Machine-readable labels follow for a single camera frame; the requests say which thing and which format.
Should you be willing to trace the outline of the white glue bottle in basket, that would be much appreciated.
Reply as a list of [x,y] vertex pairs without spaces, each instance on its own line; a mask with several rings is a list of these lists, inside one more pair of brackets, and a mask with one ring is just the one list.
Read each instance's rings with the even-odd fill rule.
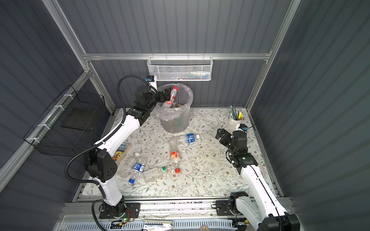
[[207,79],[211,75],[211,72],[209,72],[209,71],[195,71],[195,72],[191,72],[190,75],[195,77],[195,78]]

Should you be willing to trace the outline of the clear plastic bin liner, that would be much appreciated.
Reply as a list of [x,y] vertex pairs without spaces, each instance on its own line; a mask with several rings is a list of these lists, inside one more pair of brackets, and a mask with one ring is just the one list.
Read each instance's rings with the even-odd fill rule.
[[157,88],[158,91],[163,91],[167,88],[173,88],[174,86],[178,87],[178,92],[175,98],[175,102],[180,104],[180,107],[176,108],[163,108],[163,103],[158,103],[155,108],[153,109],[152,113],[154,113],[157,118],[163,121],[170,121],[180,117],[181,114],[190,110],[190,107],[194,100],[194,94],[192,89],[183,84],[183,83],[170,83],[159,86]]

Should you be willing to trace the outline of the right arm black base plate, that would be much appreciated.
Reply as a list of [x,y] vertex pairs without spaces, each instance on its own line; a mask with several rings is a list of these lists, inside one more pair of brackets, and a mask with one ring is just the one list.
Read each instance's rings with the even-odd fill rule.
[[232,216],[237,215],[239,211],[236,208],[233,200],[216,200],[215,209],[218,216]]

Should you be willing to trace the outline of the grey mesh waste bin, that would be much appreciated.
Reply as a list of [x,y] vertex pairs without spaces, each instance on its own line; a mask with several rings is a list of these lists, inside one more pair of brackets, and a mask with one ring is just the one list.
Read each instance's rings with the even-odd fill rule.
[[154,108],[156,117],[160,120],[163,129],[170,133],[180,133],[189,126],[190,107],[193,99],[175,99],[172,106],[167,108],[159,103]]

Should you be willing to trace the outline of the water bottle blue label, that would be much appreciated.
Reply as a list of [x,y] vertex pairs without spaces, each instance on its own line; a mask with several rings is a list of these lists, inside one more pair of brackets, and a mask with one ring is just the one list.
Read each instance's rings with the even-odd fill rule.
[[146,158],[139,153],[128,157],[119,171],[119,176],[128,179],[128,183],[134,186],[145,170]]

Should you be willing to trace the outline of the treehouse children's book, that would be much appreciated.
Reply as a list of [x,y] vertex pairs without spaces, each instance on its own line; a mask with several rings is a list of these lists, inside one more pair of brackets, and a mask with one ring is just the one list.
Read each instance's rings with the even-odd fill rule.
[[112,159],[115,161],[117,165],[120,164],[120,162],[124,159],[124,157],[127,155],[129,150],[131,149],[131,145],[129,143],[123,142],[114,153]]

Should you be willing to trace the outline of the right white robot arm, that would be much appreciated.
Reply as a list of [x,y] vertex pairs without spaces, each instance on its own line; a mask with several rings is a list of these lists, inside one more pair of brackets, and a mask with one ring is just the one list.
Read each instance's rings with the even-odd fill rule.
[[232,213],[241,213],[256,231],[299,231],[295,214],[281,205],[267,185],[255,158],[248,152],[247,134],[218,129],[215,138],[226,147],[226,159],[247,182],[255,204],[246,192],[231,193],[228,206]]

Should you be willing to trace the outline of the square clear bottle green cap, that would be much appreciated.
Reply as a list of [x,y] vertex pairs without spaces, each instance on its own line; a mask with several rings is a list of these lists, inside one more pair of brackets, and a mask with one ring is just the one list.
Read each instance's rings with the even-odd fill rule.
[[145,170],[143,173],[144,181],[146,183],[149,183],[149,182],[161,179],[170,171],[171,171],[170,165],[154,167],[154,168]]

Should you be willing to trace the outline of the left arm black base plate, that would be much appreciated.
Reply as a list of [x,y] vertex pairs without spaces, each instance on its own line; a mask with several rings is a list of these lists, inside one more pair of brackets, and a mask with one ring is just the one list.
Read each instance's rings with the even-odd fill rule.
[[124,219],[132,218],[135,219],[140,213],[140,203],[119,203],[117,206],[110,206],[107,203],[99,207],[99,218],[100,219]]

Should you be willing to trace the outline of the clear bottle red label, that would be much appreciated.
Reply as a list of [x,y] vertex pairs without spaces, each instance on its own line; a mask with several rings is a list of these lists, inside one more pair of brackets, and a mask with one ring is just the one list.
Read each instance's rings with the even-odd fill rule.
[[174,169],[174,172],[180,173],[180,161],[181,161],[181,156],[180,156],[180,151],[178,147],[178,143],[176,139],[170,139],[169,141],[169,148],[170,148],[170,162],[172,164],[172,167]]

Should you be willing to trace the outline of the clear bottle blue label top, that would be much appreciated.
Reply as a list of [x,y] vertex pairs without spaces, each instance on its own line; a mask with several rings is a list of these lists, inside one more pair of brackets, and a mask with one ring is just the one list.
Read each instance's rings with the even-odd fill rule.
[[185,135],[180,135],[180,136],[173,137],[173,139],[178,144],[193,144],[197,140],[200,139],[200,135],[199,134],[189,133],[189,134],[185,134]]

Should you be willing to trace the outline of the white pen holder cup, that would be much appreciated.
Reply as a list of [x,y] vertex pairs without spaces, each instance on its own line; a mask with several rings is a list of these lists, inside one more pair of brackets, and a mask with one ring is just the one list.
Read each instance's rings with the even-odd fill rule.
[[229,121],[228,121],[228,127],[230,130],[235,131],[239,128],[240,124],[245,124],[244,119],[241,120],[235,120],[232,116],[232,113],[230,113]]

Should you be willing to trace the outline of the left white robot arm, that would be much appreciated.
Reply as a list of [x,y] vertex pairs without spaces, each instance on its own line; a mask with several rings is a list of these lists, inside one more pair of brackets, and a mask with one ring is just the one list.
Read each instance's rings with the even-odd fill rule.
[[158,103],[171,100],[171,88],[155,91],[143,85],[135,91],[135,102],[126,112],[122,121],[104,138],[95,143],[96,147],[84,154],[85,168],[97,184],[103,201],[110,207],[123,202],[123,196],[115,179],[118,170],[116,152],[122,143],[149,118]]

